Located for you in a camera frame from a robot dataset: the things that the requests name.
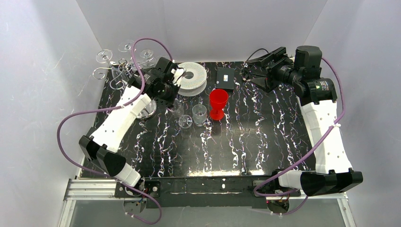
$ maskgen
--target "red cup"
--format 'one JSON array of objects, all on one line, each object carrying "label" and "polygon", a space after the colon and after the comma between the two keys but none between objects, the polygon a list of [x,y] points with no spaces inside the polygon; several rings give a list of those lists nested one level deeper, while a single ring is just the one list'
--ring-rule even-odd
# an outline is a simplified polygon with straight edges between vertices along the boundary
[{"label": "red cup", "polygon": [[215,89],[210,93],[209,100],[210,105],[212,106],[210,117],[213,120],[221,120],[224,117],[223,108],[227,104],[228,93],[222,89]]}]

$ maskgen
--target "gray floor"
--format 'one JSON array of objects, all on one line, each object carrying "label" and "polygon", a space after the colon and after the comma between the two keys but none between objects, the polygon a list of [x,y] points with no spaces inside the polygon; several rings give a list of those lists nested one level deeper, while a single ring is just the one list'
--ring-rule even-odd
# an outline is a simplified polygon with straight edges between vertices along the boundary
[{"label": "gray floor", "polygon": [[[291,200],[290,210],[301,200]],[[158,210],[144,210],[141,216],[155,220]],[[122,201],[77,201],[71,227],[141,227],[144,223],[125,216]],[[247,207],[163,208],[161,227],[344,227],[336,199],[310,199],[294,214],[270,216]]]}]

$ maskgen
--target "black marble table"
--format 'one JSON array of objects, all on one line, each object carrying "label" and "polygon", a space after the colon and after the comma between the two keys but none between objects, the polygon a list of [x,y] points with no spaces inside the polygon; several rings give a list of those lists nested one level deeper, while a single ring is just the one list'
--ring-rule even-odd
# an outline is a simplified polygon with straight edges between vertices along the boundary
[{"label": "black marble table", "polygon": [[[207,62],[206,89],[198,96],[183,97],[185,114],[199,103],[211,110],[209,94],[215,88],[217,67],[235,68],[235,89],[229,93],[221,121],[210,118],[202,127],[182,130],[166,109],[148,120],[136,121],[125,134],[119,154],[145,177],[270,175],[286,168],[311,148],[293,89],[286,85],[267,94],[244,82],[243,62]],[[123,90],[113,90],[106,79],[99,108],[114,106]],[[98,113],[97,128],[108,113]],[[298,166],[314,170],[315,158]],[[97,169],[85,161],[84,166]],[[82,171],[81,178],[99,177]]]}]

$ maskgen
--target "marble tabletop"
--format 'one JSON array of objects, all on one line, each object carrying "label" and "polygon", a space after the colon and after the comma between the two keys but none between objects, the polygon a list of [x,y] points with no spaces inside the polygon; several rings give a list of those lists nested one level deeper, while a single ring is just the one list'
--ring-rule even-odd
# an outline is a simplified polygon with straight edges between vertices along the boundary
[{"label": "marble tabletop", "polygon": [[[182,130],[166,109],[148,120],[135,121],[125,134],[119,154],[145,177],[270,175],[299,160],[311,148],[293,89],[280,85],[267,94],[240,74],[243,62],[203,62],[208,77],[205,90],[194,97],[178,98],[185,114],[203,104],[211,110],[209,94],[215,88],[218,67],[235,69],[235,89],[229,92],[225,117],[208,117],[204,126]],[[99,108],[114,106],[122,90],[109,87],[106,78]],[[98,113],[97,128],[109,113]],[[298,166],[314,170],[315,157]],[[84,166],[97,169],[85,161]],[[99,177],[82,171],[81,178]]]}]

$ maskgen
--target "gray wall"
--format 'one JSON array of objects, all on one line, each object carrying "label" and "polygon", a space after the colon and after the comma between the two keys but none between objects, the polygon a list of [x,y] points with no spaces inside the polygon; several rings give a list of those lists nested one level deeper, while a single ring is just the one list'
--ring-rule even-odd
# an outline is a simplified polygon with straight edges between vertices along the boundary
[{"label": "gray wall", "polygon": [[[153,37],[178,61],[245,61],[256,49],[286,46],[295,53],[325,0],[77,0],[100,46],[117,57],[126,40]],[[165,52],[151,42],[137,50]]]},{"label": "gray wall", "polygon": [[[77,168],[61,155],[64,116],[96,108],[103,81],[90,78],[100,50],[74,0],[0,1],[0,226],[57,226],[68,178]],[[71,157],[94,116],[66,123]]]},{"label": "gray wall", "polygon": [[[347,112],[343,142],[364,182],[349,191],[361,227],[400,226],[401,2],[329,0],[305,44],[338,70]],[[323,69],[323,76],[331,75]]]}]

